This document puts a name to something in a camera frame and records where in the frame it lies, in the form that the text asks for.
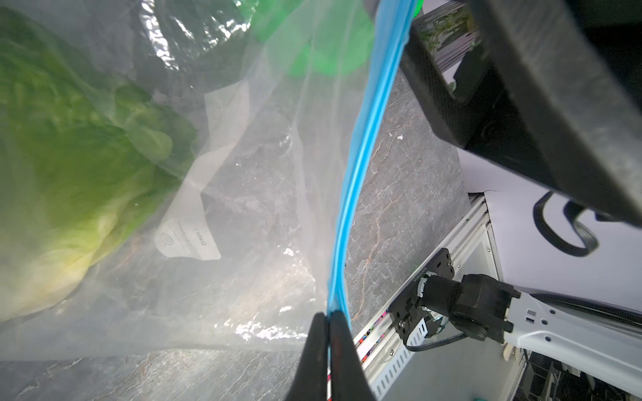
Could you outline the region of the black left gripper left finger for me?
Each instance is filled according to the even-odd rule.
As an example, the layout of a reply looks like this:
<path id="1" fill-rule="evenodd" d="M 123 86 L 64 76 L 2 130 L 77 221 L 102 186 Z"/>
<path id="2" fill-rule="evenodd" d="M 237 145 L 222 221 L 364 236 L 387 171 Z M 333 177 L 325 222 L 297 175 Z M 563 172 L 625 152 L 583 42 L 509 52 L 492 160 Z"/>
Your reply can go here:
<path id="1" fill-rule="evenodd" d="M 287 401 L 326 401 L 328 391 L 329 323 L 314 315 Z"/>

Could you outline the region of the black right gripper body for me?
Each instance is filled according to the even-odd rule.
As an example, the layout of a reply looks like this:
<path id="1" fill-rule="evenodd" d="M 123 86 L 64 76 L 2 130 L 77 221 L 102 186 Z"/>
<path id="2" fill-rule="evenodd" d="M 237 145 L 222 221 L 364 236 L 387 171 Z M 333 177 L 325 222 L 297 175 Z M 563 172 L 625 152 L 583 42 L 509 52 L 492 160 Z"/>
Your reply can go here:
<path id="1" fill-rule="evenodd" d="M 641 223 L 641 4 L 451 1 L 472 27 L 450 89 L 411 25 L 401 68 L 434 134 L 595 212 Z"/>

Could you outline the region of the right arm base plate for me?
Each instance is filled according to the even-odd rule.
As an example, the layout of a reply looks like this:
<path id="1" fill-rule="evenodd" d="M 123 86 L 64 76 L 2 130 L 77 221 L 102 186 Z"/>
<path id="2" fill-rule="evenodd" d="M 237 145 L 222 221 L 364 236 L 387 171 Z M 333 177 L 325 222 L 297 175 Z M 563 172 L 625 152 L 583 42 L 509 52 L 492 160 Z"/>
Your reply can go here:
<path id="1" fill-rule="evenodd" d="M 447 248 L 441 248 L 423 263 L 419 272 L 401 289 L 386 310 L 393 329 L 404 345 L 419 346 L 424 339 L 438 334 L 446 326 L 441 314 L 421 306 L 421 280 L 430 276 L 448 279 L 454 277 L 451 255 Z"/>

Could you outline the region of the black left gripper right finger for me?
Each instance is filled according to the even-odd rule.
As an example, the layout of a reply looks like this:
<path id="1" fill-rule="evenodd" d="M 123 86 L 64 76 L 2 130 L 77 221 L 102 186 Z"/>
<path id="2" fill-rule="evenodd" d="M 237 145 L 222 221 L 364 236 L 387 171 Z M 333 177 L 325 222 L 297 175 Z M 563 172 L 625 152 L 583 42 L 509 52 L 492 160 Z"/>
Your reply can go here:
<path id="1" fill-rule="evenodd" d="M 341 311 L 329 317 L 329 352 L 332 401 L 376 401 Z"/>

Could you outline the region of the chinese cabbage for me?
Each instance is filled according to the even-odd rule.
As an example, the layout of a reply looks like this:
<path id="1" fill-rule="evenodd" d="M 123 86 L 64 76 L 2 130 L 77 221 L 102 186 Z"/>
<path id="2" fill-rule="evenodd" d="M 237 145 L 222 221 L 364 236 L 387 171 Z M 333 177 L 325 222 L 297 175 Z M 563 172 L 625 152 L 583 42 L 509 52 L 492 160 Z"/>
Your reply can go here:
<path id="1" fill-rule="evenodd" d="M 1 319 L 53 307 L 178 189 L 197 131 L 1 10 Z"/>

